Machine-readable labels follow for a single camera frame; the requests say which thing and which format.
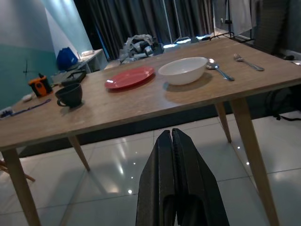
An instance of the white container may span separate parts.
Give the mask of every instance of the white container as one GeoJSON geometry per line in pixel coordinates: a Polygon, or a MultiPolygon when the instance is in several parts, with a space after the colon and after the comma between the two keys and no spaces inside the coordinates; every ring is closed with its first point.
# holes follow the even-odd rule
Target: white container
{"type": "Polygon", "coordinates": [[[175,60],[162,66],[158,73],[169,84],[184,85],[198,80],[204,73],[208,59],[204,57],[189,57],[175,60]]]}

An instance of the fork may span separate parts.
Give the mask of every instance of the fork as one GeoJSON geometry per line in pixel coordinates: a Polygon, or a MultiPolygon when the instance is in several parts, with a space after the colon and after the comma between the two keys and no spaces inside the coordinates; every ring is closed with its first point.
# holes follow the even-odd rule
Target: fork
{"type": "Polygon", "coordinates": [[[264,71],[264,68],[245,61],[239,54],[236,54],[236,53],[234,54],[234,60],[237,62],[245,62],[247,65],[249,65],[251,68],[253,68],[257,71],[260,71],[260,72],[264,71]]]}

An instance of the red plate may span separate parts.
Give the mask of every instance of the red plate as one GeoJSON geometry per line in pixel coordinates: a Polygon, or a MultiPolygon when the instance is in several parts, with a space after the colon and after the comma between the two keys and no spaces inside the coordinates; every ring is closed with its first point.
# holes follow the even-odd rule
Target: red plate
{"type": "Polygon", "coordinates": [[[155,69],[152,67],[138,67],[127,70],[115,75],[113,78],[107,80],[104,86],[108,89],[120,89],[133,86],[142,82],[154,74],[155,69]]]}

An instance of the clutter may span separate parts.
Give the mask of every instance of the clutter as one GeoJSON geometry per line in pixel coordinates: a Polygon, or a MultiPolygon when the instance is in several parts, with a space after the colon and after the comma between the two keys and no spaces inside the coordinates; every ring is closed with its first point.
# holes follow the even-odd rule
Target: clutter
{"type": "Polygon", "coordinates": [[[85,78],[87,72],[85,70],[75,71],[71,75],[69,75],[65,80],[62,81],[63,86],[68,86],[74,83],[81,83],[81,81],[85,78]]]}
{"type": "Polygon", "coordinates": [[[94,50],[88,50],[88,51],[82,52],[81,56],[82,57],[87,57],[87,56],[92,55],[92,54],[94,54],[94,50]]]}
{"type": "Polygon", "coordinates": [[[15,116],[17,114],[21,114],[23,112],[26,112],[26,111],[32,110],[34,108],[40,107],[40,106],[42,106],[42,105],[44,105],[44,104],[46,104],[50,101],[51,101],[51,99],[47,99],[44,102],[42,102],[41,104],[38,104],[38,105],[35,105],[35,106],[32,106],[32,107],[28,107],[27,109],[24,109],[24,110],[21,110],[21,111],[18,111],[18,112],[14,112],[11,107],[7,107],[7,108],[3,109],[0,112],[0,119],[2,120],[2,119],[6,118],[6,117],[9,117],[9,116],[15,116]]]}
{"type": "Polygon", "coordinates": [[[142,34],[127,39],[123,49],[119,52],[119,58],[122,64],[128,64],[161,53],[163,53],[162,45],[149,34],[142,34]]]}

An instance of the blue bag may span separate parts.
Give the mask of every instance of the blue bag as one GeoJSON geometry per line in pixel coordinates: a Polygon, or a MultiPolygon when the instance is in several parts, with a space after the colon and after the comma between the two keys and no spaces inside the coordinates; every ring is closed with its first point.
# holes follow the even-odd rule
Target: blue bag
{"type": "Polygon", "coordinates": [[[68,68],[70,68],[72,65],[75,65],[77,62],[77,57],[69,47],[60,50],[56,58],[56,63],[59,70],[67,71],[68,68]]]}

